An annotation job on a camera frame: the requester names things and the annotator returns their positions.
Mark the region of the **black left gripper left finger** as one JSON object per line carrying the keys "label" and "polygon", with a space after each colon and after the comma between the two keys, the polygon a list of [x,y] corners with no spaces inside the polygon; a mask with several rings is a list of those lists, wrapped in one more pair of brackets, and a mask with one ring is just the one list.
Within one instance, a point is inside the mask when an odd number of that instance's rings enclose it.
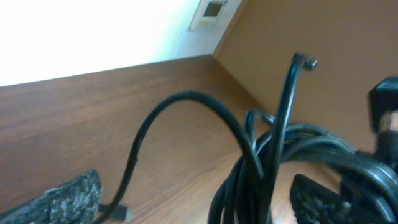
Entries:
{"label": "black left gripper left finger", "polygon": [[102,186],[89,170],[1,214],[1,223],[92,223]]}

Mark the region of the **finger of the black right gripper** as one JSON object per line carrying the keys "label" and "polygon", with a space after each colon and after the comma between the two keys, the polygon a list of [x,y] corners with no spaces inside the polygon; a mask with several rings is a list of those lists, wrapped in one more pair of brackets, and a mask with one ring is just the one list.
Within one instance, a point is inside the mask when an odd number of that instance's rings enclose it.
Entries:
{"label": "finger of the black right gripper", "polygon": [[397,110],[397,77],[387,77],[368,93],[371,128],[379,132],[380,122],[387,112]]}

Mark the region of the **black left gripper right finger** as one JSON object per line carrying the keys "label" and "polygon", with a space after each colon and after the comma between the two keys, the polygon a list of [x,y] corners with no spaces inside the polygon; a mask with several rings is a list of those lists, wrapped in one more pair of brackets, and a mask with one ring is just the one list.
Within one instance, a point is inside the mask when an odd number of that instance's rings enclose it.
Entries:
{"label": "black left gripper right finger", "polygon": [[388,223],[381,215],[343,200],[337,193],[302,174],[294,177],[290,203],[298,223]]}

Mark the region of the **white wall thermostat panel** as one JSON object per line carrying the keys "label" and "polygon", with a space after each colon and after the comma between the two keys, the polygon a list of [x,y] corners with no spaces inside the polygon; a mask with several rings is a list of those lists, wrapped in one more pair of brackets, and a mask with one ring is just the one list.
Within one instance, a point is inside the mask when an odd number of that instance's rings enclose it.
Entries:
{"label": "white wall thermostat panel", "polygon": [[189,25],[189,30],[214,28],[227,3],[228,0],[201,0]]}

